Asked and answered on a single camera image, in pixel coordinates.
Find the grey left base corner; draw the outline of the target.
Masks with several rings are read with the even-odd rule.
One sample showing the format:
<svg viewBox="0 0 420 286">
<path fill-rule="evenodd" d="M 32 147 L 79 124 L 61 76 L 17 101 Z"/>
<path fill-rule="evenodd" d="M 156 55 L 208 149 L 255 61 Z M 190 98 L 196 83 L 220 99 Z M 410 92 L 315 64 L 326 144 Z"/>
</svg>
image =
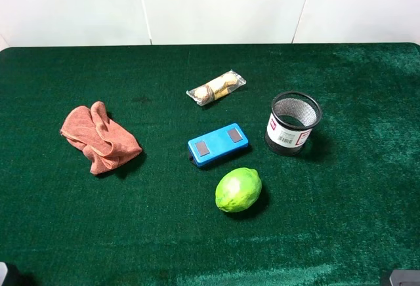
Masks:
<svg viewBox="0 0 420 286">
<path fill-rule="evenodd" d="M 6 285 L 9 269 L 4 262 L 0 262 L 0 286 Z"/>
</svg>

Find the clear-wrapped snack packet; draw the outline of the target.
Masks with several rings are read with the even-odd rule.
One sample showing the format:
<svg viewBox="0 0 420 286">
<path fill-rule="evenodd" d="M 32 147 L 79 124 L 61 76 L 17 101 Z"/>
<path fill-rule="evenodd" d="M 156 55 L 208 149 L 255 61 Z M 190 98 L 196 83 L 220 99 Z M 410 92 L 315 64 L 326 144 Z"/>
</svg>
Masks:
<svg viewBox="0 0 420 286">
<path fill-rule="evenodd" d="M 230 70 L 204 85 L 186 91 L 186 94 L 199 106 L 210 104 L 236 89 L 244 86 L 247 81 L 238 73 Z"/>
</svg>

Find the grey base corner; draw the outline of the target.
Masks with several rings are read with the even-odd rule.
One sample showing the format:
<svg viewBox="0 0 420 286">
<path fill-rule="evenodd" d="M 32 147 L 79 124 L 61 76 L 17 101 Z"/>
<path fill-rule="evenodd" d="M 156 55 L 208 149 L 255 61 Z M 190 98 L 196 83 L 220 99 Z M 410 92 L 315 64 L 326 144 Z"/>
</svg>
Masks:
<svg viewBox="0 0 420 286">
<path fill-rule="evenodd" d="M 382 286 L 420 286 L 419 270 L 393 270 L 380 278 Z"/>
<path fill-rule="evenodd" d="M 0 262 L 0 286 L 6 285 L 9 269 L 4 262 Z"/>
</svg>

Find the blue plastic box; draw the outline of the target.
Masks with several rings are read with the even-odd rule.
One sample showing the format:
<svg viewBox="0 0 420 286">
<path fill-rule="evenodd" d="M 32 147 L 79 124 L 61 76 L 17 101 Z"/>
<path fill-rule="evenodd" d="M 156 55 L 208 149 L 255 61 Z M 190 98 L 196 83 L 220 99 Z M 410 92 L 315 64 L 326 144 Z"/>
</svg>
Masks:
<svg viewBox="0 0 420 286">
<path fill-rule="evenodd" d="M 237 123 L 232 123 L 188 141 L 189 160 L 197 167 L 242 151 L 249 140 Z"/>
</svg>

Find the orange crumpled cloth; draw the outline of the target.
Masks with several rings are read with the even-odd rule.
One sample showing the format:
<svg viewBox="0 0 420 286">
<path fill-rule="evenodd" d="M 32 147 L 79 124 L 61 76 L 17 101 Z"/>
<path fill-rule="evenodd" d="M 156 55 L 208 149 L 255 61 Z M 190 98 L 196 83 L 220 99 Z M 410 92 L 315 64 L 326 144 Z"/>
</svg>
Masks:
<svg viewBox="0 0 420 286">
<path fill-rule="evenodd" d="M 136 138 L 108 116 L 101 101 L 73 109 L 60 134 L 91 161 L 93 175 L 112 171 L 142 153 Z"/>
</svg>

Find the green lime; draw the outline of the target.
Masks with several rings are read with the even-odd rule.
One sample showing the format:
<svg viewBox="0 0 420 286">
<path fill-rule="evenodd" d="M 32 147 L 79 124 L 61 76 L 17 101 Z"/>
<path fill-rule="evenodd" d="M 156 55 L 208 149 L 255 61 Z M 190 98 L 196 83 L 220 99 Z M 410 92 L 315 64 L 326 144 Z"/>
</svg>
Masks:
<svg viewBox="0 0 420 286">
<path fill-rule="evenodd" d="M 242 212 L 258 200 L 262 182 L 256 169 L 240 167 L 227 173 L 215 190 L 216 206 L 227 213 Z"/>
</svg>

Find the dark green table cloth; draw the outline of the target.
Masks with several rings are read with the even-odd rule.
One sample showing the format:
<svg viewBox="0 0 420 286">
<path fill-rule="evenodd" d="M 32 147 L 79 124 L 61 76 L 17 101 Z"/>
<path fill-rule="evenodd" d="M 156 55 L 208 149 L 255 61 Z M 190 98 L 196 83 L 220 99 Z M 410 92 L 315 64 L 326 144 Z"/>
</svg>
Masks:
<svg viewBox="0 0 420 286">
<path fill-rule="evenodd" d="M 247 83 L 199 106 L 186 91 Z M 275 96 L 322 118 L 301 151 L 264 136 Z M 142 153 L 99 175 L 60 129 L 105 104 Z M 204 167 L 189 140 L 237 123 L 246 149 Z M 258 200 L 215 203 L 256 169 Z M 24 285 L 379 285 L 419 268 L 414 43 L 33 47 L 1 52 L 1 260 Z"/>
</svg>

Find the black mesh pen cup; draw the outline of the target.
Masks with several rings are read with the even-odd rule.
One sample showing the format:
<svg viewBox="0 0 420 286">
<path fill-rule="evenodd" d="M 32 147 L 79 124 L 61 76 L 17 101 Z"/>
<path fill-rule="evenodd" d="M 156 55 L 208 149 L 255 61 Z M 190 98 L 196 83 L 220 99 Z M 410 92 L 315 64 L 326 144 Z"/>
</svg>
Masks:
<svg viewBox="0 0 420 286">
<path fill-rule="evenodd" d="M 285 91 L 275 96 L 264 139 L 276 154 L 298 154 L 322 118 L 322 109 L 311 96 Z"/>
</svg>

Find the grey right base corner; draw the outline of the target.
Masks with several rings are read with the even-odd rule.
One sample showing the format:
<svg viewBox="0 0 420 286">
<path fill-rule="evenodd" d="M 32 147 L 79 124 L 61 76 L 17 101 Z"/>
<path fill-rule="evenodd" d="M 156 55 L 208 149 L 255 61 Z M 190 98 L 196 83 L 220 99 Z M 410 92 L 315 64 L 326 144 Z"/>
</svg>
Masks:
<svg viewBox="0 0 420 286">
<path fill-rule="evenodd" d="M 420 286 L 419 270 L 393 270 L 380 278 L 382 286 Z"/>
</svg>

